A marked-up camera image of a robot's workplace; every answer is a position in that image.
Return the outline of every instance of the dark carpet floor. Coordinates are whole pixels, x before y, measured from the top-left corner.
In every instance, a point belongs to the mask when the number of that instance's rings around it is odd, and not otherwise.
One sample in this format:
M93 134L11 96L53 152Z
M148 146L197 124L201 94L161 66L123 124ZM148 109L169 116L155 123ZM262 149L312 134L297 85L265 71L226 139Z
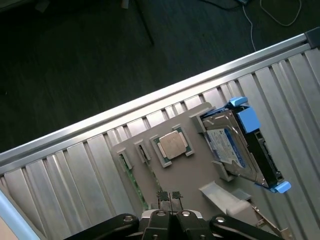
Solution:
M120 0L53 0L44 15L31 6L0 14L0 88L7 91L0 95L0 152L253 52L241 8L139 1L155 46L133 4L121 9ZM264 2L287 23L299 6ZM252 0L246 11L257 49L320 26L320 1L302 2L297 22L285 28Z

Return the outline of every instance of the hard drive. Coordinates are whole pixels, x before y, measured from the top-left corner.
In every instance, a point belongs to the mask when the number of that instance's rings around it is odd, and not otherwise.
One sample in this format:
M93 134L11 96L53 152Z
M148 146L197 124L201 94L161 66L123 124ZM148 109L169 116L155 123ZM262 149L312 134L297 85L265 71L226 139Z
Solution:
M204 136L225 170L271 191L289 189L268 151L260 123L246 97L232 98L224 107L200 116Z

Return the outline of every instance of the metal slotted panel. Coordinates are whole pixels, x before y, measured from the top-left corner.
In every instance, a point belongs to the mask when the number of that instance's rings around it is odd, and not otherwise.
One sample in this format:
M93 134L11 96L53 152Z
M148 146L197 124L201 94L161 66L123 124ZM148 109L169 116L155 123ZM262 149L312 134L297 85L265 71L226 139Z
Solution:
M217 88L204 92L203 97L206 102L211 103L211 105L216 108L221 108L227 103L226 99L219 93Z
M318 49L305 54L320 57ZM239 79L261 121L275 163L293 186L270 201L275 209L289 206L285 218L278 215L282 218L279 222L283 226L284 220L288 221L298 239L320 236L320 187L315 184L320 182L320 115L315 105L320 103L320 91L317 73L310 65L308 58L298 54Z
M48 174L71 234L91 226L62 151L47 157Z
M109 147L202 102L219 108L247 96L292 189L272 194L245 179L234 184L297 240L318 239L320 51L305 40L299 35L1 153L1 183L37 228L60 240L133 212L132 191L125 191Z
M110 199L115 214L134 214L104 136L93 137L87 142L102 181L100 185L105 187L104 194Z
M34 226L46 235L23 170L19 168L8 172L4 175L3 180L7 183L8 191L12 198L15 199L16 204L24 210L25 215L30 219Z
M83 143L67 149L66 161L92 225L112 217Z
M64 239L71 235L44 162L38 160L26 166L31 187L39 206L47 238Z

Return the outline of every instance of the aluminum rail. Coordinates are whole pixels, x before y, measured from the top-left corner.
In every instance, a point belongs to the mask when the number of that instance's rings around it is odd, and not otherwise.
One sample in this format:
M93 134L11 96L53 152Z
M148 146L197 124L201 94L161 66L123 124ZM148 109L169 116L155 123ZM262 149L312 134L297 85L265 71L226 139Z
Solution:
M192 97L227 83L231 78L239 78L302 53L310 49L306 41L305 34L300 34L5 151L0 154L0 175L170 104L178 103L186 99L186 96Z

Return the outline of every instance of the hard drive label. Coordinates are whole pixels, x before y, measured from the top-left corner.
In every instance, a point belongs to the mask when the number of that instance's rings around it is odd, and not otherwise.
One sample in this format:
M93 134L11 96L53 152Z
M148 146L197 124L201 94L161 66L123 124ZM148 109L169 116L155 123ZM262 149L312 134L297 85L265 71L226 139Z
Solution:
M220 162L232 164L234 161L239 167L246 167L228 129L208 130L207 135L211 148Z

